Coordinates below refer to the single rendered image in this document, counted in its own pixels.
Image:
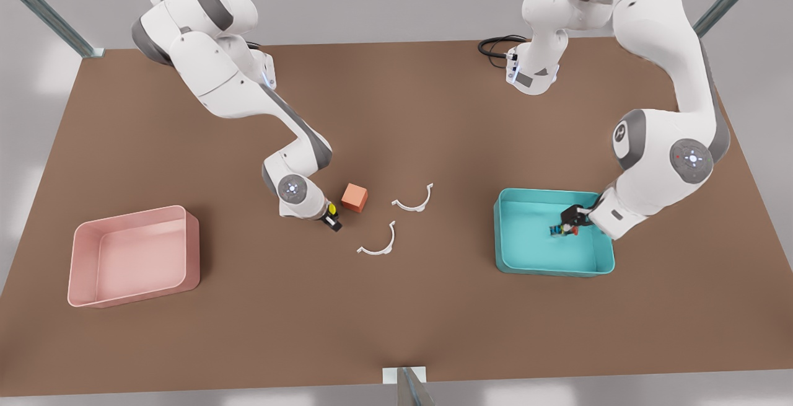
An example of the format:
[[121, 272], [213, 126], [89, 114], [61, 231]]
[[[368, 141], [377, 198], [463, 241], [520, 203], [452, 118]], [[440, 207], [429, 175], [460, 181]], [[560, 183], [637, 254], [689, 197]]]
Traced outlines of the white curved clip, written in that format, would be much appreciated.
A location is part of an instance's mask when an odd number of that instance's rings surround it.
[[391, 205], [407, 212], [423, 212], [431, 200], [433, 186], [433, 183], [429, 183], [425, 186], [424, 198], [422, 200], [419, 200], [418, 192], [416, 192], [413, 196], [408, 197], [406, 201], [400, 199], [391, 201]]
[[373, 237], [366, 237], [356, 253], [367, 256], [383, 256], [393, 251], [397, 238], [397, 221], [391, 221], [388, 226], [383, 226]]

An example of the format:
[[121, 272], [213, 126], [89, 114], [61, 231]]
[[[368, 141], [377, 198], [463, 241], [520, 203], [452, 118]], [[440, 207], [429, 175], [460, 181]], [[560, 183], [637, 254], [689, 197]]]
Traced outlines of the blue storage box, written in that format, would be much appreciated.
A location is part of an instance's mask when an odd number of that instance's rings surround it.
[[611, 239], [596, 226], [552, 236], [561, 212], [591, 206], [595, 192], [505, 188], [494, 203], [496, 267], [503, 273], [593, 277], [615, 269]]

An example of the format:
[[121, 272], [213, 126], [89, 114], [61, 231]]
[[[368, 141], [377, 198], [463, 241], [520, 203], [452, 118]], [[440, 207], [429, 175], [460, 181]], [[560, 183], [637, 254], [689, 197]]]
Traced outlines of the pink storage box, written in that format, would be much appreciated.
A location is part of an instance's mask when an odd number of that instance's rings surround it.
[[187, 292], [200, 283], [200, 223], [184, 206], [87, 221], [74, 231], [72, 307], [106, 308]]

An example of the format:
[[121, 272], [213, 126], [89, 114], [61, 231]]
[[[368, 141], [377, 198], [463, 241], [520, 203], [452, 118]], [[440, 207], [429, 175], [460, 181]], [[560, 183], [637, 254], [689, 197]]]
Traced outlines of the orange cube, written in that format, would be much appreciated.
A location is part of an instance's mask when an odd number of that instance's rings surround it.
[[341, 205], [345, 206], [348, 210], [361, 213], [367, 199], [368, 191], [366, 188], [349, 183], [341, 197]]

